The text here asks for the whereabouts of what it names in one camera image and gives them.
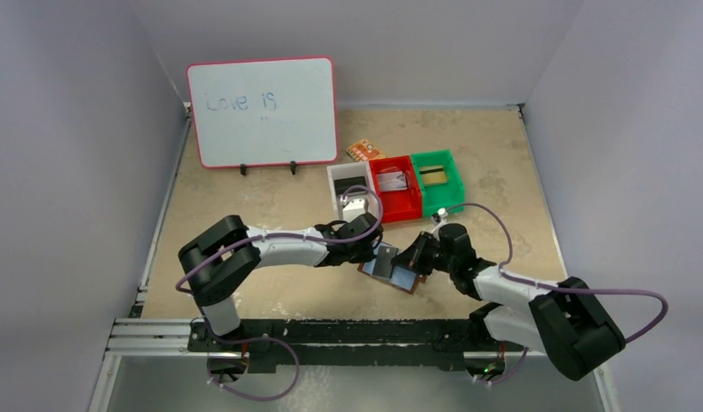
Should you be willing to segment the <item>black card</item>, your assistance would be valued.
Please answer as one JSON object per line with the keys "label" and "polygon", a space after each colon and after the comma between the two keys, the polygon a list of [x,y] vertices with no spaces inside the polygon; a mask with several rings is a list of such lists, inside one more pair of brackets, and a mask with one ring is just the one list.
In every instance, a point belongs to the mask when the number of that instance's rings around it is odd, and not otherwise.
{"label": "black card", "polygon": [[362,177],[362,176],[355,176],[355,177],[333,180],[333,189],[334,189],[334,192],[337,196],[341,196],[350,187],[355,186],[355,185],[366,186],[367,185],[366,178]]}
{"label": "black card", "polygon": [[393,258],[398,254],[394,246],[382,243],[376,251],[376,258],[368,263],[367,273],[379,279],[390,280],[394,270]]}

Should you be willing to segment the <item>gold card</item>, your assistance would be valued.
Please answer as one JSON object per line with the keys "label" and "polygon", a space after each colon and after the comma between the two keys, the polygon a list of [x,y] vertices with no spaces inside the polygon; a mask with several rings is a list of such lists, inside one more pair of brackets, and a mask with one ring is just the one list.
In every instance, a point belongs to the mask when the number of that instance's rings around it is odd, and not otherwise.
{"label": "gold card", "polygon": [[418,173],[421,184],[425,187],[444,185],[448,181],[445,169],[441,165],[420,167]]}

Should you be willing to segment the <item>brown leather card holder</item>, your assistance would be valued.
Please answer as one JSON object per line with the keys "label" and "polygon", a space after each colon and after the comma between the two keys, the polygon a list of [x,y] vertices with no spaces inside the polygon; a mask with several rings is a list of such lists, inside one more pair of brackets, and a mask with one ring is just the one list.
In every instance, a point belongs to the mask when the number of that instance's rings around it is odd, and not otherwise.
{"label": "brown leather card holder", "polygon": [[[377,248],[382,243],[385,243],[385,242],[381,242],[375,248],[375,250],[374,250],[375,257],[376,257]],[[369,276],[372,279],[375,279],[379,282],[382,282],[387,286],[401,290],[407,294],[413,294],[416,291],[416,289],[420,285],[424,284],[427,280],[427,278],[425,276],[417,275],[416,273],[414,273],[411,270],[408,270],[408,269],[405,269],[402,267],[398,267],[398,266],[394,266],[394,270],[393,270],[392,277],[390,280],[379,279],[379,278],[373,277],[367,273],[367,268],[368,268],[369,262],[359,264],[357,270],[363,275]]]}

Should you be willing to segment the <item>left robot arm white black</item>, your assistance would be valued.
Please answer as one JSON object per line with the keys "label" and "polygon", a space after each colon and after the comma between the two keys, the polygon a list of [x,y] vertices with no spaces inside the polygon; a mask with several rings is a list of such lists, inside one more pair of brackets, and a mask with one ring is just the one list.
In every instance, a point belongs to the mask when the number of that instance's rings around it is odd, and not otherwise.
{"label": "left robot arm white black", "polygon": [[212,334],[236,338],[241,319],[233,295],[254,270],[369,262],[382,234],[381,222],[368,212],[295,231],[251,227],[228,215],[179,249],[185,275],[176,289],[191,294]]}

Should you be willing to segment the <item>silver card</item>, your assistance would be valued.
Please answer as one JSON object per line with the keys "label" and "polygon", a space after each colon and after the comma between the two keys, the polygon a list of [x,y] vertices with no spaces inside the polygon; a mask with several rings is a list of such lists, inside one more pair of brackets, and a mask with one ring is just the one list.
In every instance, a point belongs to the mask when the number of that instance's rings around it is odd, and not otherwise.
{"label": "silver card", "polygon": [[406,191],[409,183],[406,174],[402,171],[379,173],[375,176],[379,192]]}

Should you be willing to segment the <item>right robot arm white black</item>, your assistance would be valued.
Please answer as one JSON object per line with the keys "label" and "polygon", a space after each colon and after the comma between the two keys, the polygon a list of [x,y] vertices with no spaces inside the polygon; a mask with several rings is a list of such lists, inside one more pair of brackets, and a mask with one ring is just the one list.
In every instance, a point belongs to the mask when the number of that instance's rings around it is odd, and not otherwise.
{"label": "right robot arm white black", "polygon": [[542,352],[568,379],[582,379],[626,347],[620,328],[584,281],[511,275],[480,257],[460,224],[420,233],[391,262],[421,276],[446,273],[458,292],[485,302],[470,315],[478,336]]}

